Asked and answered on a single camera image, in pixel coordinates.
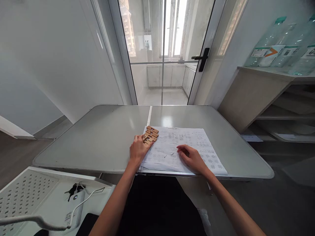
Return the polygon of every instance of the forearm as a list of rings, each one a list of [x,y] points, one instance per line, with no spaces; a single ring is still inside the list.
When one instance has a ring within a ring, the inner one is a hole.
[[[225,187],[210,170],[205,171],[203,175],[219,199],[224,211],[226,212],[238,235],[265,235],[265,233],[259,228],[255,221],[246,213],[241,205],[225,189]]]
[[[89,236],[115,235],[137,167],[128,165]]]

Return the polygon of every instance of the door handle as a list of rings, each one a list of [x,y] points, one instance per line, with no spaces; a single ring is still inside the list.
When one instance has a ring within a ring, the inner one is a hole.
[[[206,60],[208,59],[210,48],[205,48],[203,52],[203,56],[193,56],[191,59],[193,60],[201,60],[199,72],[203,72],[204,65],[206,64]]]

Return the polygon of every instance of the hand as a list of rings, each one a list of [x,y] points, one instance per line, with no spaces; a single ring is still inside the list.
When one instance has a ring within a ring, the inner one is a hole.
[[[145,146],[142,141],[143,135],[136,135],[134,142],[130,146],[130,161],[128,165],[139,168],[141,162],[143,161],[145,155],[147,154],[150,147],[152,147],[154,142],[151,142],[149,145]]]
[[[185,161],[185,163],[198,171],[200,174],[205,175],[209,168],[206,166],[202,160],[198,151],[186,144],[177,146],[180,157]]]

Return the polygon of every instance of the printed diagram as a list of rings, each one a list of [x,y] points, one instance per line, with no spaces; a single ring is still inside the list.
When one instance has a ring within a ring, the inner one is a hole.
[[[142,167],[154,170],[192,172],[177,153],[177,146],[187,144],[198,150],[201,158],[214,174],[227,171],[203,129],[154,127],[159,137],[145,156]]]

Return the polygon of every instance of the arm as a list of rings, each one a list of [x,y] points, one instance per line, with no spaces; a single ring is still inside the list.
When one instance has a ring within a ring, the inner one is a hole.
[[[186,164],[197,170],[207,179],[238,235],[266,236],[255,221],[253,221],[253,219],[209,170],[196,149],[193,149],[188,145],[179,145],[177,148],[177,152]]]
[[[134,142],[130,147],[130,160],[126,170],[95,222],[89,236],[116,234],[134,176],[152,145],[153,142],[145,146],[142,142],[142,135],[135,136]]]

